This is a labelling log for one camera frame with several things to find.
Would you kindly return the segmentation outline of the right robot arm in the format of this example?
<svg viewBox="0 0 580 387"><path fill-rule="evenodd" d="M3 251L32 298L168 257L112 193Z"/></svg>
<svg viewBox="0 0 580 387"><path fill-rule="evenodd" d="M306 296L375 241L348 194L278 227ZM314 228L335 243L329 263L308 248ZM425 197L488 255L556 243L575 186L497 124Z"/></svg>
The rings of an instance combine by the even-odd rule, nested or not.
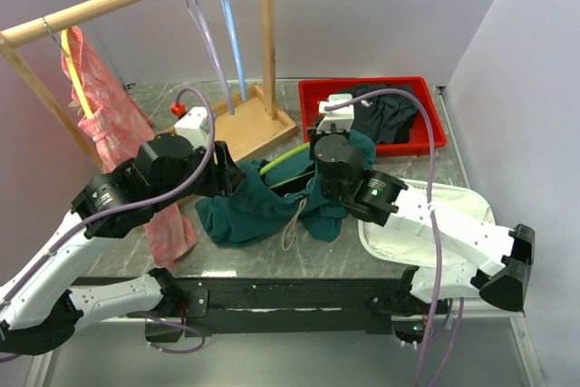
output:
<svg viewBox="0 0 580 387"><path fill-rule="evenodd" d="M325 198L339 201L383 237L434 245L435 264L410 262L396 295L407 313L440 299L475 298L520 312L534 264L536 232L502 227L431 201L401 179L364 165L347 133L323 133L310 147Z"/></svg>

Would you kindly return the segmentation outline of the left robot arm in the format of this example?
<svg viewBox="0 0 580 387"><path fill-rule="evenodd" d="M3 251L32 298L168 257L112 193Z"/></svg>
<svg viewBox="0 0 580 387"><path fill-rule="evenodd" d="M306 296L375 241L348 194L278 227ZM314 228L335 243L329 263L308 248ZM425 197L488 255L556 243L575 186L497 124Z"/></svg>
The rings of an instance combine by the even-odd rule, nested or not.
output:
<svg viewBox="0 0 580 387"><path fill-rule="evenodd" d="M225 142L195 148L172 133L143 143L135 157L94 177L49 241L2 286L2 353L48 353L115 316L178 313L187 297L165 267L113 285L72 285L101 254L179 200L229 197L244 178Z"/></svg>

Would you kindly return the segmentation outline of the green plastic hanger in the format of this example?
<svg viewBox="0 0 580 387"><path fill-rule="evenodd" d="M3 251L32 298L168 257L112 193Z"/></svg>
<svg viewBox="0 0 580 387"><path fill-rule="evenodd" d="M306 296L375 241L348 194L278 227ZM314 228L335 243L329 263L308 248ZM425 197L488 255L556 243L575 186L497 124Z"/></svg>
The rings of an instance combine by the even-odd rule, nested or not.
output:
<svg viewBox="0 0 580 387"><path fill-rule="evenodd" d="M293 149L285 152L284 154L278 156L277 158L275 158L274 160L270 161L269 163L267 163L264 167L262 167L260 169L260 171L259 171L260 177L263 178L265 176L265 174L269 170L273 169L274 167L276 167L280 163L282 163L282 162L290 159L295 154L300 153L300 152L302 152L304 150L310 150L310 143L309 142L303 143L303 144L301 144L301 145L299 145L299 146L297 146L297 147L295 147L295 148L293 148ZM295 177L292 177L292 178L289 178L289 179L280 181L280 182L278 182L278 183L276 183L274 185L270 185L269 188L271 188L271 189L277 189L279 187L284 186L285 184L287 184L289 182L293 182L295 180L304 178L306 176L311 176L313 174L314 174L314 170L313 169L312 170L308 170L308 171L303 171L302 173L300 173L299 175L297 175Z"/></svg>

